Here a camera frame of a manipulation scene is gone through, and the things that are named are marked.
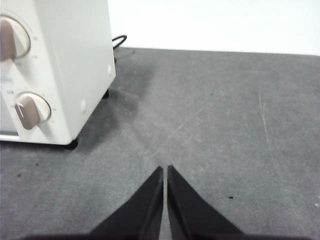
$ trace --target black rubber foot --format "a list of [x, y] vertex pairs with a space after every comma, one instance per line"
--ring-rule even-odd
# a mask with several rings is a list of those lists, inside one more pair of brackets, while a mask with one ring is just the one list
[[64, 148], [68, 149], [68, 150], [73, 150], [78, 146], [78, 139], [76, 138], [75, 140], [73, 140], [72, 142], [70, 142], [70, 144], [65, 145]]
[[109, 97], [109, 89], [105, 92], [102, 99], [107, 99]]

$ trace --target gray floor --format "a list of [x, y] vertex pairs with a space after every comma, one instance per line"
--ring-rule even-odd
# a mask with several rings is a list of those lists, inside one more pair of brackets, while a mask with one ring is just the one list
[[2, 239], [87, 233], [169, 164], [246, 233], [320, 239], [320, 57], [116, 57], [110, 98], [74, 151], [1, 143]]

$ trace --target beige knob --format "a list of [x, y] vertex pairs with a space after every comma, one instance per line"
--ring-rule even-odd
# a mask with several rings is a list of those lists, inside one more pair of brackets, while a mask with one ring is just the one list
[[0, 16], [1, 62], [25, 56], [31, 47], [29, 35], [25, 28], [8, 16]]
[[27, 96], [21, 102], [18, 102], [15, 106], [16, 113], [22, 123], [22, 126], [30, 130], [35, 125], [40, 123], [40, 116], [37, 110], [35, 101]]
[[51, 116], [51, 108], [47, 101], [31, 92], [23, 93], [16, 99], [15, 110], [22, 126], [27, 130]]
[[16, 57], [17, 51], [15, 45], [14, 30], [11, 24], [6, 20], [1, 21], [0, 48], [0, 61], [3, 62], [7, 59], [14, 59]]

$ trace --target black cord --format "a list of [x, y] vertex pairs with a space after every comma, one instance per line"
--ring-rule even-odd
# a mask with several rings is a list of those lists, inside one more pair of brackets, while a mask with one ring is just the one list
[[122, 39], [119, 43], [117, 43], [116, 45], [113, 46], [113, 50], [117, 49], [121, 44], [123, 44], [126, 40], [127, 40], [127, 35], [120, 35], [117, 36], [115, 38], [112, 38], [112, 42], [118, 40], [118, 39]]

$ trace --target white toaster oven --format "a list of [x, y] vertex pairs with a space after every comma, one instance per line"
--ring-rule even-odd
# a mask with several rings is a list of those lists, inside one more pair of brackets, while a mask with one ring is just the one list
[[2, 141], [68, 145], [116, 76], [107, 0], [1, 0]]

